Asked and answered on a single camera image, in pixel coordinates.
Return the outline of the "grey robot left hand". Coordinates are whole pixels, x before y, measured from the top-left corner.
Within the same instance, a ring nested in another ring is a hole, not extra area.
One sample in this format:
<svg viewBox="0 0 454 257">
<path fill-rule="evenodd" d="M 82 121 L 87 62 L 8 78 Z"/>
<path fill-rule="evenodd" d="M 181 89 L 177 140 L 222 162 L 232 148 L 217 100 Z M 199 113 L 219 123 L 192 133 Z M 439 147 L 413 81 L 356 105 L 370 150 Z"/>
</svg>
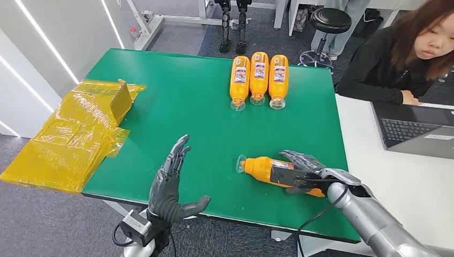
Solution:
<svg viewBox="0 0 454 257">
<path fill-rule="evenodd" d="M 148 211 L 170 223 L 179 222 L 204 211 L 211 198 L 203 195 L 196 202 L 179 203 L 180 172 L 187 152 L 189 140 L 186 134 L 171 148 L 161 167 L 157 170 L 149 192 Z"/>
</svg>

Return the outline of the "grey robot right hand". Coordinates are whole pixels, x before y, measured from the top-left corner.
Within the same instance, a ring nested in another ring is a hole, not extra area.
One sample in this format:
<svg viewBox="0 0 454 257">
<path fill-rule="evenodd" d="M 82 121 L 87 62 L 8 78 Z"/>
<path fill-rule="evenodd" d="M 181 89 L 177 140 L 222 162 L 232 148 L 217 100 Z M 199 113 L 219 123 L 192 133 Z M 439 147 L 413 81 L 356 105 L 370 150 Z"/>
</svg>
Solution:
<svg viewBox="0 0 454 257">
<path fill-rule="evenodd" d="M 320 180 L 320 172 L 326 167 L 311 155 L 283 150 L 280 156 L 289 163 L 273 162 L 270 172 L 270 181 L 286 188 L 288 194 L 308 194 L 315 197 L 324 197 L 327 183 Z"/>
</svg>

